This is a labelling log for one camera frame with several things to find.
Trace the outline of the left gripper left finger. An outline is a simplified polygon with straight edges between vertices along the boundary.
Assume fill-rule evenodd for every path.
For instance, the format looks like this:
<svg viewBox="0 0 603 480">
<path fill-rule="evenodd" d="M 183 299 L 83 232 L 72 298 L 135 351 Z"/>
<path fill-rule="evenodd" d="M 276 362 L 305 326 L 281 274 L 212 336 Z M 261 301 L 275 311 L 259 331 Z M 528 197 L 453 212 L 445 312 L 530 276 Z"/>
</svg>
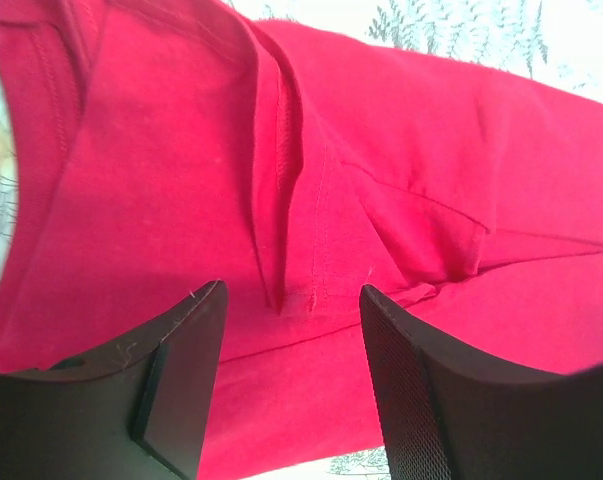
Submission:
<svg viewBox="0 0 603 480">
<path fill-rule="evenodd" d="M 0 479 L 193 479 L 228 304 L 214 281 L 47 370 L 0 374 Z"/>
</svg>

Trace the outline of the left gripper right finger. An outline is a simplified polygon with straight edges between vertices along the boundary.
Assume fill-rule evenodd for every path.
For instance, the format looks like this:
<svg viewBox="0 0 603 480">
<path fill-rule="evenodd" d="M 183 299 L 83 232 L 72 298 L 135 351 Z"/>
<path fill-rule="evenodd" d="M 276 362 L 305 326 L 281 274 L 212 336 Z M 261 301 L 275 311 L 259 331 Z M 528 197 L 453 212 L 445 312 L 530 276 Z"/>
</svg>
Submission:
<svg viewBox="0 0 603 480">
<path fill-rule="evenodd" d="M 603 479 L 603 364 L 519 365 L 427 324 L 373 286 L 361 327 L 394 479 Z"/>
</svg>

